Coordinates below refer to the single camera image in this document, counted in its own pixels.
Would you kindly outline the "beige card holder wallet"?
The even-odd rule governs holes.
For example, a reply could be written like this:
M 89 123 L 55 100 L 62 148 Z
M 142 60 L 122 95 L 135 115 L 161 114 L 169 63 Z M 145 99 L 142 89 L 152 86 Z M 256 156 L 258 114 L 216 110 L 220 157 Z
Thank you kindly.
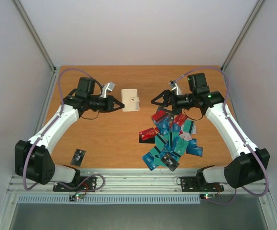
M 140 110 L 140 98 L 137 89 L 121 89 L 121 96 L 124 112 L 138 112 Z

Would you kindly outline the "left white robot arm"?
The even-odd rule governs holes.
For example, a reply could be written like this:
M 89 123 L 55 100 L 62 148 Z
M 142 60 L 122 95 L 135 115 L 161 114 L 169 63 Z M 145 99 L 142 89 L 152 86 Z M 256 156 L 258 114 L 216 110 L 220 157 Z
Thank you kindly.
M 81 77 L 78 86 L 66 97 L 55 115 L 45 126 L 28 141 L 19 140 L 15 145 L 15 173 L 22 176 L 23 187 L 29 191 L 31 186 L 27 180 L 35 184 L 57 182 L 71 191 L 81 187 L 83 181 L 78 169 L 57 165 L 51 154 L 64 133 L 88 110 L 98 113 L 111 113 L 124 108 L 124 104 L 114 96 L 109 95 L 115 84 L 106 83 L 101 88 L 101 94 L 95 95 L 97 84 L 93 78 Z

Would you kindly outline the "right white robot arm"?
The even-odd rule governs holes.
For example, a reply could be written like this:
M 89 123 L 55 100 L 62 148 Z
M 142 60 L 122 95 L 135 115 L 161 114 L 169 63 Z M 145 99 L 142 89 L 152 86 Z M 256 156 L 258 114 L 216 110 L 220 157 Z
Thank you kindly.
M 170 89 L 162 91 L 151 100 L 158 106 L 171 106 L 173 110 L 198 108 L 215 126 L 230 152 L 232 161 L 226 166 L 201 168 L 196 174 L 198 188 L 207 190 L 213 183 L 245 188 L 246 185 L 265 180 L 263 196 L 269 190 L 266 172 L 270 154 L 259 148 L 240 128 L 227 105 L 227 97 L 219 91 L 210 91 L 204 73 L 187 73 L 190 93 L 182 94 L 176 80 L 169 83 Z

